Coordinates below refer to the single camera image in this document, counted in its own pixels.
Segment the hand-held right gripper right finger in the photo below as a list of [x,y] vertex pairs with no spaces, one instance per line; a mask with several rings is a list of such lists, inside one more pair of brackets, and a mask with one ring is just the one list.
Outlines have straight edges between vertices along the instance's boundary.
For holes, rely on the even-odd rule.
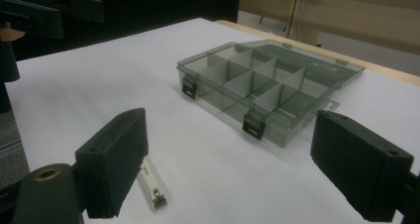
[[396,212],[414,220],[411,154],[347,116],[320,110],[310,156],[365,220],[390,222]]

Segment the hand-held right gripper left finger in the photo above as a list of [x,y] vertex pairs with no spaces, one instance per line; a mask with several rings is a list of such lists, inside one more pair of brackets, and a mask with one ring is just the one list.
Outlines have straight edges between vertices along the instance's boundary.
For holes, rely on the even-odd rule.
[[117,115],[75,152],[82,206],[89,218],[119,215],[148,153],[144,108]]

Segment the silver nail clipper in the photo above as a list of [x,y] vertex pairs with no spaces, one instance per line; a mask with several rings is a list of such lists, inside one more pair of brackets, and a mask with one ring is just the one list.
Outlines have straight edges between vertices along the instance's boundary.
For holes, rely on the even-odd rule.
[[159,210],[167,205],[166,192],[158,171],[149,157],[144,157],[137,178],[153,210]]

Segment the clear grey compartment storage box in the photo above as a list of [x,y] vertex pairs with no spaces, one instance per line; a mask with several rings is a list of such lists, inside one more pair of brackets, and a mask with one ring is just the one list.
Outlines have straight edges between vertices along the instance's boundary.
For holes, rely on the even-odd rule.
[[182,92],[242,124],[258,140],[284,147],[332,94],[365,68],[272,40],[228,43],[177,63]]

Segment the beige wooden partition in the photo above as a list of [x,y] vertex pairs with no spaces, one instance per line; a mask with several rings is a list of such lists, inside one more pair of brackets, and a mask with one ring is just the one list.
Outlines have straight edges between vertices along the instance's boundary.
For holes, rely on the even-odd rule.
[[[239,8],[263,16],[263,0]],[[318,32],[420,55],[420,0],[298,0],[289,38],[313,44]]]

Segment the thin metal stand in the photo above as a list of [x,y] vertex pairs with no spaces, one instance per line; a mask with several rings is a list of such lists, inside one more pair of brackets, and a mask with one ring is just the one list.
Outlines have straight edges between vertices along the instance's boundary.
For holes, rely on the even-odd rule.
[[289,38],[298,0],[262,0],[262,15],[286,23],[285,34]]

